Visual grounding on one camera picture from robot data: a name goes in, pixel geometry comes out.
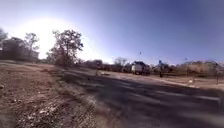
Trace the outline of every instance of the blue sky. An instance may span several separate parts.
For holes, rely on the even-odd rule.
[[[223,0],[1,0],[0,16],[12,36],[39,35],[41,58],[54,44],[52,29],[74,29],[85,60],[224,61]]]

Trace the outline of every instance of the parked car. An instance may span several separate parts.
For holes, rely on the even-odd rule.
[[[148,75],[150,73],[150,67],[142,61],[134,61],[131,72],[133,74]]]

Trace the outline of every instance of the asphalt road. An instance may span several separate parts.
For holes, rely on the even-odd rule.
[[[72,79],[74,77],[79,80],[88,79],[91,84],[85,86],[69,82],[93,95],[99,107],[104,104],[113,110],[115,119],[110,123],[113,127],[224,127],[224,114],[214,90],[166,84],[124,74],[92,76],[76,72]]]

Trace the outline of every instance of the field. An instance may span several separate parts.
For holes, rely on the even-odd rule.
[[[224,127],[217,87],[157,79],[1,61],[0,128]]]

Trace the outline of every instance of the bare tree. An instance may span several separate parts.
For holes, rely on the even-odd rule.
[[[114,64],[115,65],[120,65],[120,66],[124,66],[127,62],[126,58],[122,58],[122,57],[118,57],[114,60]]]
[[[73,30],[59,32],[53,31],[56,39],[54,47],[48,53],[48,57],[61,66],[70,66],[77,59],[77,51],[82,51],[81,34]]]
[[[25,45],[30,51],[36,51],[39,49],[39,46],[36,45],[39,39],[35,33],[26,33],[25,36]]]
[[[2,41],[7,38],[7,33],[4,32],[3,29],[0,28],[0,48],[2,47]]]

